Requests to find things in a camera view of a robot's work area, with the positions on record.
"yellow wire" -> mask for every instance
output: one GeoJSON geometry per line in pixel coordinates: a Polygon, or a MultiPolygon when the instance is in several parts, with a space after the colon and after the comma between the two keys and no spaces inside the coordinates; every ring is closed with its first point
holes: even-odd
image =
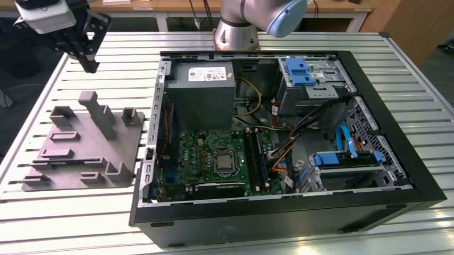
{"type": "Polygon", "coordinates": [[[248,116],[249,114],[253,114],[261,108],[262,94],[261,94],[261,91],[258,91],[257,87],[254,86],[254,84],[250,81],[245,80],[244,78],[237,78],[237,79],[241,80],[241,81],[245,81],[253,87],[253,89],[256,90],[256,92],[258,94],[258,104],[257,104],[257,107],[254,108],[254,110],[248,112],[248,113],[234,114],[234,117],[241,117],[241,116],[248,116]]]}

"sticker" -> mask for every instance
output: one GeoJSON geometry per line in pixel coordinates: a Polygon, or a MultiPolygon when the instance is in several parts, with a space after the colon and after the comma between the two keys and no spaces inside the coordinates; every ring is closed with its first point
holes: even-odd
{"type": "Polygon", "coordinates": [[[297,164],[296,164],[296,167],[300,168],[300,167],[304,166],[304,164],[305,164],[305,161],[302,161],[301,159],[298,159],[297,164]]]}
{"type": "Polygon", "coordinates": [[[134,7],[135,11],[153,11],[154,9],[152,7],[134,7]]]}
{"type": "Polygon", "coordinates": [[[225,67],[194,67],[189,71],[189,81],[226,81],[225,67]]]}
{"type": "Polygon", "coordinates": [[[293,188],[293,180],[292,180],[292,178],[289,176],[286,176],[285,182],[293,188]]]}
{"type": "Polygon", "coordinates": [[[273,105],[273,107],[272,107],[272,114],[278,116],[278,111],[280,111],[280,107],[273,105]]]}
{"type": "Polygon", "coordinates": [[[324,72],[313,72],[314,78],[325,78],[324,72]]]}
{"type": "Polygon", "coordinates": [[[372,12],[372,9],[356,9],[356,12],[372,12]]]}

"blue latch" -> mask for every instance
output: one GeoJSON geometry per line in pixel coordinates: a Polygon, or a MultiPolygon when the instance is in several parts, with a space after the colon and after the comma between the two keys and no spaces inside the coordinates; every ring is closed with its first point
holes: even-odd
{"type": "Polygon", "coordinates": [[[314,86],[317,84],[312,77],[310,67],[302,58],[286,58],[286,65],[294,86],[314,86]]]}
{"type": "Polygon", "coordinates": [[[379,164],[384,162],[384,154],[380,151],[375,151],[375,156],[379,164]]]}
{"type": "Polygon", "coordinates": [[[314,155],[316,166],[321,165],[338,165],[340,160],[334,152],[320,153],[314,155]]]}

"table leg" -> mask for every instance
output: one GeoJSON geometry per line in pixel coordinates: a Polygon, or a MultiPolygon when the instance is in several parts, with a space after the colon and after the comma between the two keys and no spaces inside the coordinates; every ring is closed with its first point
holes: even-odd
{"type": "Polygon", "coordinates": [[[168,12],[157,12],[157,22],[158,22],[160,32],[169,32],[168,18],[169,18],[168,12]]]}
{"type": "Polygon", "coordinates": [[[356,14],[354,19],[350,21],[350,25],[346,31],[348,33],[360,32],[360,29],[362,27],[366,17],[368,17],[368,12],[358,12],[356,14]]]}

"slotted metal table surface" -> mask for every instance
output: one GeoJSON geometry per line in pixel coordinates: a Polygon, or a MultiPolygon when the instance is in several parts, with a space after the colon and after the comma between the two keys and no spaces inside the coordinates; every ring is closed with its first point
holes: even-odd
{"type": "MultiPolygon", "coordinates": [[[[294,33],[284,39],[260,35],[264,50],[349,50],[399,121],[448,196],[428,210],[409,213],[376,229],[170,250],[194,254],[397,254],[447,252],[454,248],[454,111],[408,60],[395,41],[376,33],[294,33]]],[[[67,56],[37,102],[0,166],[0,254],[138,254],[164,252],[129,226],[134,187],[25,192],[27,164],[37,158],[51,128],[50,111],[95,90],[113,111],[137,107],[152,114],[157,67],[164,50],[213,50],[210,33],[110,33],[87,74],[67,56]]],[[[145,145],[149,121],[144,127],[145,145]]],[[[139,148],[139,157],[145,155],[139,148]]]]}

